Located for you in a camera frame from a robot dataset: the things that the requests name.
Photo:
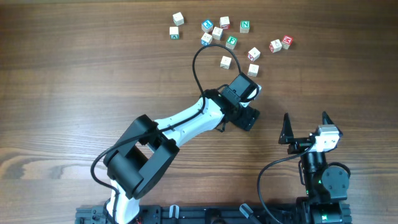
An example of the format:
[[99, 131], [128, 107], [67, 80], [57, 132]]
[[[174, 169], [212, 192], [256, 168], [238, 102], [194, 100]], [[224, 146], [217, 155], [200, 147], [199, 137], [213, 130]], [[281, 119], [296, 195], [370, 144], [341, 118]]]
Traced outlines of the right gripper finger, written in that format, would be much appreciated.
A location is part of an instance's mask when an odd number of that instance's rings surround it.
[[327, 114], [326, 111], [322, 112], [322, 124], [323, 125], [334, 125], [338, 132], [339, 132], [339, 137], [343, 137], [343, 132], [338, 128], [338, 126], [331, 120], [331, 118], [329, 117], [329, 115]]
[[284, 120], [282, 123], [282, 130], [280, 132], [279, 144], [292, 144], [294, 142], [294, 134], [292, 131], [292, 126], [290, 122], [290, 117], [288, 113], [284, 114]]

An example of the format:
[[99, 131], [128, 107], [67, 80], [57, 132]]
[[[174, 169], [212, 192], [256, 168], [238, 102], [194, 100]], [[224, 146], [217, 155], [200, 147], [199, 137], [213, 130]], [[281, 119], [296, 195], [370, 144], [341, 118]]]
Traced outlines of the wooden block hammer picture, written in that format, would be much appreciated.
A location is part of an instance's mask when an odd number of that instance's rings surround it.
[[227, 56], [222, 56], [221, 62], [220, 62], [220, 67], [224, 69], [229, 69], [231, 65], [232, 58], [227, 57]]

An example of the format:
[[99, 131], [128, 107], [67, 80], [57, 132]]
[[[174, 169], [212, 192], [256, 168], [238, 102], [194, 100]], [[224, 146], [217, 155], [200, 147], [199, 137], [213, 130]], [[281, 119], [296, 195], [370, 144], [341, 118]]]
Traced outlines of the wooden block number four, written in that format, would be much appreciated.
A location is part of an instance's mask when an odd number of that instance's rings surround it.
[[252, 62], [256, 61], [261, 55], [261, 52], [253, 47], [249, 52], [248, 52], [248, 59]]

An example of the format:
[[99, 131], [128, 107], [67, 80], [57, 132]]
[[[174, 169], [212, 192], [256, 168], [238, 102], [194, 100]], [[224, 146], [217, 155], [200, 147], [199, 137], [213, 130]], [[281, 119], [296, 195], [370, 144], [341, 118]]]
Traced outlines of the wooden block yellow side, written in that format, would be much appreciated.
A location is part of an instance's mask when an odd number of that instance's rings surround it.
[[257, 88], [249, 95], [249, 101], [248, 102], [240, 102], [240, 105], [243, 107], [247, 107], [250, 102], [254, 101], [258, 95], [260, 94], [262, 89], [262, 86], [258, 85]]

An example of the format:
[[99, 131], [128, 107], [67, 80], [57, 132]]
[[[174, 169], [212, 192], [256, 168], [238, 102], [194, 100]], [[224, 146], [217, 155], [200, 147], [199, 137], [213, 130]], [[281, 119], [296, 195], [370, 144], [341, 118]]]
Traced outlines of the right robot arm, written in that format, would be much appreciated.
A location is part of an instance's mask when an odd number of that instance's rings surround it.
[[326, 161], [326, 154], [337, 148], [342, 131], [326, 112], [322, 124], [306, 138], [296, 138], [290, 117], [284, 115], [279, 144], [287, 144], [289, 155], [299, 155], [301, 184], [306, 197], [296, 200], [297, 221], [310, 224], [352, 223], [351, 210], [344, 201], [348, 198], [350, 169], [342, 163]]

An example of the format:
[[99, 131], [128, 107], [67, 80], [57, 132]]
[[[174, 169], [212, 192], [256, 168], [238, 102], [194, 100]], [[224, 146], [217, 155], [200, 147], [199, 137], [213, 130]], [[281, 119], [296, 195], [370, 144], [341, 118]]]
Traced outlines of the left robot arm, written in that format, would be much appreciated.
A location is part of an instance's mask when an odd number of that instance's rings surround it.
[[168, 118], [136, 118], [105, 156], [103, 163], [113, 188], [106, 204], [111, 223], [131, 223], [139, 201], [162, 178], [180, 151], [197, 135], [231, 122], [245, 131], [259, 116], [250, 107], [261, 86], [240, 73], [230, 84], [205, 90], [198, 101]]

